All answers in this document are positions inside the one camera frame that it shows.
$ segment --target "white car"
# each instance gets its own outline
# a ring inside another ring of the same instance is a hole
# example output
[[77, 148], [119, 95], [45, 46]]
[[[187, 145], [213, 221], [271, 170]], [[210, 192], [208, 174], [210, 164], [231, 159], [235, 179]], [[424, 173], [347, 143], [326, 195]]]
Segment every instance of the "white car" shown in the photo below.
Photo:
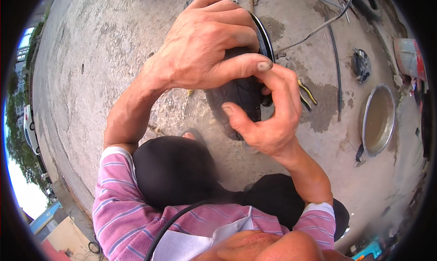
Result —
[[23, 122], [23, 128], [26, 142], [29, 144], [35, 155], [39, 156], [40, 150], [38, 140], [36, 140], [35, 122], [33, 122], [33, 114], [32, 110], [30, 109], [30, 105], [25, 106], [25, 119]]

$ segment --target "metal rim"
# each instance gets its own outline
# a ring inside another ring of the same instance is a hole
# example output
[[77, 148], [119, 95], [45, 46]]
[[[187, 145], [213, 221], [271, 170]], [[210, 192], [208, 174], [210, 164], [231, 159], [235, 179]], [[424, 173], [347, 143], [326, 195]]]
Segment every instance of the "metal rim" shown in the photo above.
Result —
[[[372, 100], [372, 97], [373, 97], [374, 93], [375, 93], [378, 89], [380, 89], [380, 88], [385, 88], [385, 89], [388, 91], [388, 93], [390, 94], [389, 97], [390, 97], [390, 100], [391, 100], [391, 102], [392, 102], [392, 104], [393, 104], [393, 107], [394, 107], [394, 108], [393, 108], [394, 118], [393, 118], [393, 122], [391, 123], [391, 127], [390, 127], [390, 128], [391, 128], [390, 136], [387, 138], [387, 140], [385, 141], [385, 143], [384, 143], [384, 145], [382, 146], [382, 148], [381, 148], [378, 152], [376, 152], [376, 153], [374, 153], [374, 154], [369, 154], [369, 150], [367, 149], [366, 141], [365, 141], [365, 139], [366, 139], [366, 120], [367, 120], [367, 113], [368, 113], [368, 109], [369, 109], [369, 106], [370, 106], [370, 102], [371, 102], [371, 100]], [[394, 128], [394, 126], [395, 126], [395, 119], [396, 119], [396, 106], [395, 106], [395, 99], [393, 98], [393, 94], [391, 93], [390, 88], [389, 88], [385, 83], [380, 83], [380, 84], [378, 84], [377, 86], [375, 86], [375, 87], [372, 89], [372, 91], [371, 91], [370, 94], [369, 94], [369, 97], [367, 98], [366, 109], [365, 109], [365, 112], [364, 112], [364, 118], [363, 118], [363, 128], [362, 128], [362, 131], [361, 131], [361, 134], [362, 134], [361, 139], [363, 140], [364, 151], [366, 152], [366, 154], [367, 154], [368, 156], [370, 156], [370, 157], [374, 157], [374, 156], [378, 155], [379, 153], [381, 153], [381, 152], [385, 149], [385, 147], [387, 146], [387, 144], [389, 143], [389, 141], [390, 141], [390, 139], [391, 139], [391, 135], [393, 134], [393, 128]]]
[[272, 42], [270, 40], [270, 36], [267, 33], [267, 30], [265, 29], [263, 23], [261, 23], [259, 18], [253, 12], [251, 12], [249, 10], [248, 10], [248, 12], [252, 16], [252, 19], [254, 20], [254, 22], [255, 22], [255, 24], [256, 24], [256, 26], [258, 28], [258, 31], [259, 31], [259, 33], [261, 35], [261, 38], [263, 39], [263, 43], [266, 46], [266, 50], [267, 50], [265, 52], [266, 55], [264, 53], [262, 53], [262, 54], [264, 56], [267, 56], [270, 60], [272, 60], [273, 63], [275, 63], [273, 46], [272, 46]]

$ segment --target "man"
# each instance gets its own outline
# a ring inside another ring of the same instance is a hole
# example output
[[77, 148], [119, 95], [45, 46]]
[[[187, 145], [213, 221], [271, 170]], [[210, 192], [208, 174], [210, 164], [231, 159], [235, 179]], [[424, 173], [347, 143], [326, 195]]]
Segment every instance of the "man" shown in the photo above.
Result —
[[[295, 136], [302, 112], [297, 76], [256, 53], [255, 29], [249, 13], [229, 0], [195, 0], [112, 108], [93, 208], [96, 236], [110, 260], [143, 260], [175, 214], [204, 200], [209, 204], [170, 226], [153, 260], [346, 258], [333, 244], [346, 228], [347, 211]], [[241, 46], [254, 53], [223, 60], [226, 49]], [[253, 123], [236, 104], [224, 103], [223, 111], [249, 145], [290, 176], [266, 175], [251, 189], [229, 192], [217, 182], [213, 159], [194, 129], [138, 147], [164, 91], [209, 89], [252, 75], [266, 85], [263, 94], [271, 92], [275, 115]]]

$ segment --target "hand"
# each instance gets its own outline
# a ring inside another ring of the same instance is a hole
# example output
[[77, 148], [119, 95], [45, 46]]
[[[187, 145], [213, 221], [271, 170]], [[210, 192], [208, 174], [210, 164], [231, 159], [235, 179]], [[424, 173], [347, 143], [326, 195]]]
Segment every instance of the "hand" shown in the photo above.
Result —
[[[142, 72], [160, 74], [167, 89], [209, 89], [269, 70], [273, 63], [257, 53], [255, 30], [250, 14], [230, 0], [194, 0]], [[223, 60], [225, 50], [234, 47], [248, 47], [253, 53]]]
[[266, 85], [263, 94], [271, 90], [275, 113], [263, 122], [252, 122], [241, 107], [224, 103], [221, 107], [229, 122], [244, 140], [258, 151], [277, 159], [289, 156], [290, 147], [298, 144], [295, 132], [302, 113], [299, 86], [294, 71], [274, 64], [267, 72], [255, 74]]

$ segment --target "finger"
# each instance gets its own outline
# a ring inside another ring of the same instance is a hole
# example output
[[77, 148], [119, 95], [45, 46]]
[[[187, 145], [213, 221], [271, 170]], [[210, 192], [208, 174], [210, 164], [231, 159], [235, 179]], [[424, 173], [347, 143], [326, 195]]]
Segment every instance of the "finger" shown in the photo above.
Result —
[[270, 93], [272, 93], [272, 91], [268, 87], [263, 86], [263, 89], [261, 89], [261, 94], [268, 95]]
[[248, 78], [260, 70], [269, 70], [272, 65], [272, 61], [264, 55], [246, 53], [217, 63], [212, 67], [211, 74], [223, 84], [232, 79]]
[[229, 117], [231, 127], [240, 133], [246, 141], [250, 141], [250, 139], [258, 134], [258, 127], [249, 119], [241, 107], [234, 103], [227, 102], [222, 104], [221, 108]]
[[302, 103], [300, 101], [300, 90], [296, 73], [291, 69], [278, 64], [273, 65], [272, 71], [284, 78], [284, 80], [287, 82], [290, 93], [292, 94], [293, 104], [297, 109], [300, 109], [298, 110], [299, 112], [302, 112]]
[[250, 16], [250, 13], [242, 8], [235, 10], [227, 10], [221, 12], [212, 12], [208, 16], [214, 21], [230, 24], [230, 25], [240, 25], [252, 28], [255, 32], [257, 31], [257, 26]]
[[275, 106], [276, 117], [288, 118], [290, 114], [297, 114], [290, 89], [287, 82], [272, 70], [259, 72], [255, 75], [263, 80], [263, 83], [272, 91], [272, 99]]
[[216, 2], [219, 2], [222, 0], [194, 0], [187, 8], [187, 9], [200, 9], [200, 8], [204, 8], [207, 7], [209, 5], [212, 5]]
[[219, 11], [235, 10], [241, 8], [242, 7], [235, 4], [231, 0], [222, 0], [203, 8], [202, 10], [206, 12], [219, 12]]
[[259, 51], [257, 33], [250, 27], [221, 23], [221, 38], [224, 49], [248, 47], [251, 52]]

